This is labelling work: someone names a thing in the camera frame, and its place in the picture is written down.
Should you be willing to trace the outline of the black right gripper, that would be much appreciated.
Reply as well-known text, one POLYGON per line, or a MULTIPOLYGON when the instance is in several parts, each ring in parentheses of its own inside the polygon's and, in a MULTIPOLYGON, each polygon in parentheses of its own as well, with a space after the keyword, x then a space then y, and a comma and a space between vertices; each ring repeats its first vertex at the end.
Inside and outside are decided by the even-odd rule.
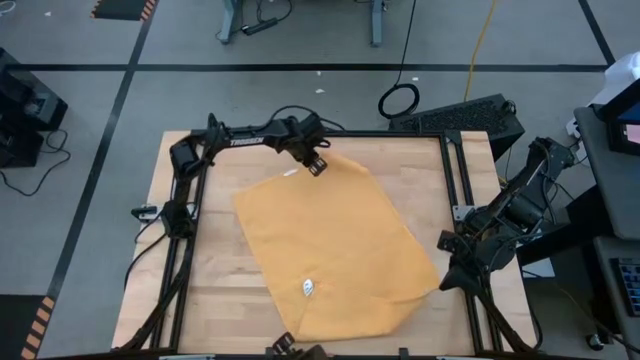
MULTIPOLYGON (((456 222, 453 231, 441 232, 437 248, 451 254, 451 266, 460 265, 472 273, 501 270, 505 267, 505 227, 493 225, 482 229, 456 222)), ((465 292, 478 293, 479 281, 473 274, 451 267, 439 289, 451 290, 457 287, 465 292)))

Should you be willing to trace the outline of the black aluminium table frame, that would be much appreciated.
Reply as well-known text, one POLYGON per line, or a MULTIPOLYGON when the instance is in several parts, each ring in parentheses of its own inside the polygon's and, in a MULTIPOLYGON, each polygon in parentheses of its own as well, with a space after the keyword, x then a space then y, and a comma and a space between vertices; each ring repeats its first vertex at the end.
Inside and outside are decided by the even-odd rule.
MULTIPOLYGON (((459 144, 437 136, 385 130, 337 131, 332 147, 367 166, 406 219, 440 270, 449 256, 437 248, 453 220, 448 189, 470 190, 476 204, 498 193, 498 176, 488 137, 465 132, 459 144)), ((233 212, 232 194, 290 169, 293 159, 270 148, 246 147, 219 154, 192 181, 197 229, 190 273, 167 307, 149 343, 181 353, 263 354, 283 333, 273 301, 250 257, 233 212)), ((150 226, 135 248, 137 263, 124 292, 112 343, 125 345, 143 326, 178 272, 186 243, 163 238, 163 225, 150 226)), ((507 350, 508 343, 483 308, 467 309, 460 290, 430 295, 416 316, 396 333, 376 338, 327 342, 333 356, 470 356, 476 350, 507 350)))

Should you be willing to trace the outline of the dark grey keyboard desk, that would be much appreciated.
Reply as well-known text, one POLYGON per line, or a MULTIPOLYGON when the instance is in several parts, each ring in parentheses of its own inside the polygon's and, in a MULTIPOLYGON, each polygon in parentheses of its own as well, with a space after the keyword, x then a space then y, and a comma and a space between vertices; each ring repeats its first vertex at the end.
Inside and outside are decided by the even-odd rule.
POLYGON ((609 312, 610 329, 625 342, 627 358, 640 360, 640 317, 628 315, 611 266, 614 258, 640 258, 640 241, 600 236, 593 240, 593 244, 603 279, 602 292, 609 312))

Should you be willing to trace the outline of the black equipment stand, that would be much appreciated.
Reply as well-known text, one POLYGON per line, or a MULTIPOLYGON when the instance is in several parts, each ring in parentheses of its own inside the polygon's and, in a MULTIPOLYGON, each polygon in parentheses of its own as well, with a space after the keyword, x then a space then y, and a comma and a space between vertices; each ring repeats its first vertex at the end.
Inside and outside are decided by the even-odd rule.
POLYGON ((42 132, 58 130, 68 104, 31 72, 12 72, 18 61, 0 47, 0 169, 34 167, 42 132))

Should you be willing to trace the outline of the small black box pink display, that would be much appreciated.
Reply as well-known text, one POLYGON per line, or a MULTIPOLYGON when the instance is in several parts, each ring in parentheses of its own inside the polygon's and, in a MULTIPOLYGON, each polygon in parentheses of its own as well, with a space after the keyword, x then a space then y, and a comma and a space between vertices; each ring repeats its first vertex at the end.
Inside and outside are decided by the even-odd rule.
POLYGON ((640 156, 640 125, 609 122, 606 124, 609 149, 640 156))

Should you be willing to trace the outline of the black perforated computer tower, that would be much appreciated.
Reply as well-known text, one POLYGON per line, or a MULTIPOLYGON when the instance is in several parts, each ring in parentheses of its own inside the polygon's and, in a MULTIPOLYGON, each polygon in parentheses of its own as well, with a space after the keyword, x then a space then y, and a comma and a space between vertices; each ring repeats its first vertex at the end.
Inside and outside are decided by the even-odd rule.
POLYGON ((389 129, 415 133, 485 132, 497 161, 525 133, 516 113, 513 101, 495 94, 393 119, 389 129))

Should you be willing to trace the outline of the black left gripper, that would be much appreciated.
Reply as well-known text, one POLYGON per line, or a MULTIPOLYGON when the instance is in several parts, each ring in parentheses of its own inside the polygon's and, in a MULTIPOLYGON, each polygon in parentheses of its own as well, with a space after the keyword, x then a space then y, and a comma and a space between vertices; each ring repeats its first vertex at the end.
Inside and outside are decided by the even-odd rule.
POLYGON ((324 171, 328 164, 319 157, 315 150, 320 145, 327 145, 325 139, 326 130, 321 123, 321 117, 317 114, 308 115, 302 121, 290 116, 282 120, 288 131, 280 141, 279 149, 289 152, 299 163, 313 163, 308 167, 309 172, 317 177, 324 171))

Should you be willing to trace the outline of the grey table leg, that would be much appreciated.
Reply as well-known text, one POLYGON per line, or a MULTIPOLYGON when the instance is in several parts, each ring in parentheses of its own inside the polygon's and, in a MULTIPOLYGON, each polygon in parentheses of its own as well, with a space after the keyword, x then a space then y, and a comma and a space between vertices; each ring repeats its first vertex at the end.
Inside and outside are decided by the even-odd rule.
POLYGON ((243 10, 243 0, 222 0, 223 18, 219 32, 216 34, 218 41, 227 45, 233 34, 236 32, 235 26, 241 23, 243 10))
POLYGON ((385 0, 370 0, 371 3, 371 46, 379 47, 383 42, 383 15, 385 0))

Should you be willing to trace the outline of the black bracket part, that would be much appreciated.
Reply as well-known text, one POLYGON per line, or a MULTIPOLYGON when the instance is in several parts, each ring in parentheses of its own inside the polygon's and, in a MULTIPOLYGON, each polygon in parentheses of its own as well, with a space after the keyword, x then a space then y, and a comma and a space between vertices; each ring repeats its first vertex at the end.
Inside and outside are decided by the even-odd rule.
POLYGON ((308 349, 296 348, 295 338, 290 332, 281 335, 270 347, 265 349, 266 360, 329 360, 324 348, 313 345, 308 349))

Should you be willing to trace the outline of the white power strip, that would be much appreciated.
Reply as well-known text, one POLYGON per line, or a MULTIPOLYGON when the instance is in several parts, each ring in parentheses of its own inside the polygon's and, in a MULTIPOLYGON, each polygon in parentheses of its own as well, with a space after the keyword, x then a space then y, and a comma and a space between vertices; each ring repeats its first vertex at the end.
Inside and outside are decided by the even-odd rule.
POLYGON ((584 142, 582 140, 582 136, 579 130, 577 120, 575 118, 572 118, 567 123, 565 129, 567 131, 567 134, 572 138, 572 142, 569 148, 573 152, 576 163, 577 164, 584 163, 588 155, 586 152, 584 142))

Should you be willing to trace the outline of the black keyboard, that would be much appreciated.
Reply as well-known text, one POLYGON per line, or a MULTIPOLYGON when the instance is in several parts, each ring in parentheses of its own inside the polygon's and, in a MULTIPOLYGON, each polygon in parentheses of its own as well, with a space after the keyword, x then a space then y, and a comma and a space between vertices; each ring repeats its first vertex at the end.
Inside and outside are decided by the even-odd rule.
POLYGON ((630 317, 640 317, 640 258, 614 258, 611 266, 630 317))

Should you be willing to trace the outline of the black computer monitor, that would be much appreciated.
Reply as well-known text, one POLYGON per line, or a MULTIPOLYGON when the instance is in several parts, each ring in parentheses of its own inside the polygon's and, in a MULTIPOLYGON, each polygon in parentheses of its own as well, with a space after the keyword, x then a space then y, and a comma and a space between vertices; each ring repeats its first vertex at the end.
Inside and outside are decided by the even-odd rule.
POLYGON ((640 125, 640 79, 603 105, 598 117, 605 123, 640 125))

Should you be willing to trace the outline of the white lined trash bin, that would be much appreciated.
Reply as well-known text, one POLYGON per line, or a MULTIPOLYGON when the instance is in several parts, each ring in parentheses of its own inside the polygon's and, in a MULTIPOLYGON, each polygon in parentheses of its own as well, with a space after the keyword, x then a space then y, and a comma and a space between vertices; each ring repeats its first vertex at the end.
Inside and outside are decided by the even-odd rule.
POLYGON ((638 79, 640 79, 640 51, 623 56, 604 72, 603 87, 590 104, 608 103, 638 79))

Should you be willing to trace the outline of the yellow waffle-weave towel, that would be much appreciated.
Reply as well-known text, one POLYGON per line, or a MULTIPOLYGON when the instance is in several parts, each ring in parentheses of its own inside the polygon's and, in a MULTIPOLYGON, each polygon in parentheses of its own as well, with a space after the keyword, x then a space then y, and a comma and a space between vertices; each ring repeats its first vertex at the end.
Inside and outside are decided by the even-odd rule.
POLYGON ((335 152, 327 169, 235 194, 236 214, 284 326, 306 342, 387 335, 440 279, 371 172, 335 152))

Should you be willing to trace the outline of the black power strip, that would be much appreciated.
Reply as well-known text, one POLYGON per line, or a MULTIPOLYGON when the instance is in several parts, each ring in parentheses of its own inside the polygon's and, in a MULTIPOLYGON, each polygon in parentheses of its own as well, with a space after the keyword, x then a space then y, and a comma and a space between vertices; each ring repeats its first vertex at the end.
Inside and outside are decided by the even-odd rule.
POLYGON ((274 18, 270 18, 268 20, 260 21, 255 25, 244 25, 241 28, 241 31, 246 36, 251 36, 251 35, 254 35, 254 34, 259 33, 261 31, 264 31, 264 30, 267 30, 269 28, 272 28, 275 25, 277 25, 278 23, 279 23, 279 20, 276 17, 274 17, 274 18))

